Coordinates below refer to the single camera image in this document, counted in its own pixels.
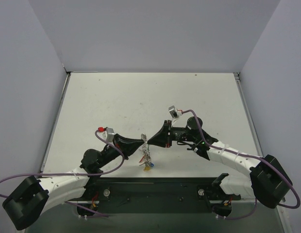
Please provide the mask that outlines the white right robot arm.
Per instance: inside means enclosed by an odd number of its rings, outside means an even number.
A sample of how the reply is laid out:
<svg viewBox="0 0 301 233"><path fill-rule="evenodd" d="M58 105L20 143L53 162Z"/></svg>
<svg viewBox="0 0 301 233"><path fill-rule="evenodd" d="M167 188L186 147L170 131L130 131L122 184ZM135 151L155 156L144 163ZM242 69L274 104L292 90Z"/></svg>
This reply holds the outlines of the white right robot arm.
<svg viewBox="0 0 301 233"><path fill-rule="evenodd" d="M224 178L220 188L227 195L255 197L266 207L274 209L292 185L275 157L238 152L204 131L200 118L190 117L183 128L174 127L171 120L166 120L162 128L148 140L148 144L163 148L171 147L173 142L188 145L188 150L198 156L221 163L246 176L244 182L235 182L229 176Z"/></svg>

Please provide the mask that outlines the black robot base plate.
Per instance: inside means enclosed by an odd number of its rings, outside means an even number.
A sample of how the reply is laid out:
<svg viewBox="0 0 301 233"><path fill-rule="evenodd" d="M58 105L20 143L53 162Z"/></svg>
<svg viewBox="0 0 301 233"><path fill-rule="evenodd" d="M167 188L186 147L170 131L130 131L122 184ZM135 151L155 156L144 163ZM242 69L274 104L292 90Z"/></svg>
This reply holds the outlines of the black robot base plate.
<svg viewBox="0 0 301 233"><path fill-rule="evenodd" d="M217 178L100 178L86 186L78 204L80 215L102 214L200 214L213 210L231 212L240 194L225 194Z"/></svg>

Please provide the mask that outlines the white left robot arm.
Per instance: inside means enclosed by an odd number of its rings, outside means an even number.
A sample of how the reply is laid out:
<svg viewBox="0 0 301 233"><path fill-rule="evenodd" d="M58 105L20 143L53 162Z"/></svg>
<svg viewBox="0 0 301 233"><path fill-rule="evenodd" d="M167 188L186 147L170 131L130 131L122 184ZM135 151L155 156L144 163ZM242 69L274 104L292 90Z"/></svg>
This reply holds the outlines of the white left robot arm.
<svg viewBox="0 0 301 233"><path fill-rule="evenodd" d="M66 173L25 175L25 179L6 197L2 206L19 231L31 226L42 213L66 201L94 196L92 183L105 174L102 167L121 156L125 161L142 145L142 139L115 134L102 151L88 149L81 165Z"/></svg>

